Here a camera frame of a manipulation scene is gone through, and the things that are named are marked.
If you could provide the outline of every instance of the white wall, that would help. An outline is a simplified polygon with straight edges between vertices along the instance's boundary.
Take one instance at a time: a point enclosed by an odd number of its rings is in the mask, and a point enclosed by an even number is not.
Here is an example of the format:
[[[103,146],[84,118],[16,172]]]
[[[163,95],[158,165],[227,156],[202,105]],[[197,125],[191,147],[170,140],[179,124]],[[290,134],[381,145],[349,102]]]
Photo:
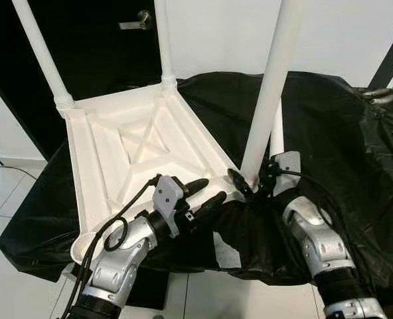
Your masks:
[[[42,154],[0,97],[0,158],[44,161]]]
[[[302,0],[291,70],[367,86],[393,41],[393,0]],[[167,0],[175,75],[263,73],[280,0]]]

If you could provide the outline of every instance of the robotic hand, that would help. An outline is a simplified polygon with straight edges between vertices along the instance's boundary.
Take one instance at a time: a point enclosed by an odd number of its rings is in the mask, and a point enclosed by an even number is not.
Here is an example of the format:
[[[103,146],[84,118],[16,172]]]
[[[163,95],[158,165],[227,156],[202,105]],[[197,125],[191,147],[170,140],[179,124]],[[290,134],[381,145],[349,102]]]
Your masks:
[[[176,177],[158,175],[148,185],[157,185],[153,195],[154,211],[142,211],[127,223],[120,216],[131,206],[129,203],[112,219],[120,220],[123,226],[115,229],[108,237],[92,276],[82,285],[76,305],[70,308],[76,294],[73,291],[62,319],[118,318],[135,281],[137,268],[148,252],[167,237],[175,238],[179,233],[192,233],[206,213],[226,199],[226,193],[221,191],[192,212],[186,198],[206,187],[207,179],[183,185]],[[108,226],[102,227],[99,233],[102,234],[112,223],[114,222],[107,222]]]
[[[283,222],[298,240],[325,304],[323,311],[327,319],[386,319],[377,299],[360,283],[353,260],[344,241],[333,230],[328,214],[300,195],[295,187],[303,177],[327,190],[300,170],[299,152],[274,156],[262,169],[257,193],[252,193],[238,172],[229,170],[228,173],[247,201],[270,196],[283,210]]]

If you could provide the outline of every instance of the black tarp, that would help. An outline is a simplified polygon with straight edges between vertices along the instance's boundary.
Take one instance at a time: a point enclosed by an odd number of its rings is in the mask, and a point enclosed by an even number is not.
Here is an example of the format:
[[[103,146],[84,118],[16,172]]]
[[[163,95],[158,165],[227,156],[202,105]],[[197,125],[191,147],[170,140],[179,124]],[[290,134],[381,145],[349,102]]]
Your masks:
[[[179,81],[179,92],[238,167],[261,79],[215,72]],[[285,150],[300,151],[302,171],[339,200],[362,279],[387,300],[393,294],[393,91],[378,96],[365,91],[334,76],[289,72],[282,94]],[[299,188],[312,200],[319,196],[304,180]],[[229,273],[268,284],[309,281],[280,212],[263,201],[229,202],[215,216],[205,231],[155,249],[143,265],[219,269],[214,230],[240,252],[242,268]],[[77,235],[64,145],[1,235],[0,248],[19,271],[56,280],[70,262],[69,246]]]

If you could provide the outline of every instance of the door handle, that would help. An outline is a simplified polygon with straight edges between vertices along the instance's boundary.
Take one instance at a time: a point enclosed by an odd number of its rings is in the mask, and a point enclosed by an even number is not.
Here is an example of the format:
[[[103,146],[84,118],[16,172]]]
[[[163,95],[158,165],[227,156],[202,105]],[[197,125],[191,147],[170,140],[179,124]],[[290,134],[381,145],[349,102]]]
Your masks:
[[[118,23],[120,30],[149,30],[152,27],[152,16],[147,10],[140,10],[137,14],[138,21]]]

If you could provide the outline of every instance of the black door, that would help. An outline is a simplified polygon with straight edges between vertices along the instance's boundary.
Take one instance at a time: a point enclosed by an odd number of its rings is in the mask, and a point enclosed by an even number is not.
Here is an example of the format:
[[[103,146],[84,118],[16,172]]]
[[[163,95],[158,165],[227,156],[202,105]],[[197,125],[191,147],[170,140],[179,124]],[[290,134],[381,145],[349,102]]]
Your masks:
[[[29,0],[73,99],[157,83],[161,63],[153,0]],[[149,30],[120,30],[146,10]],[[0,0],[0,95],[49,158],[66,138],[65,123],[10,0]]]

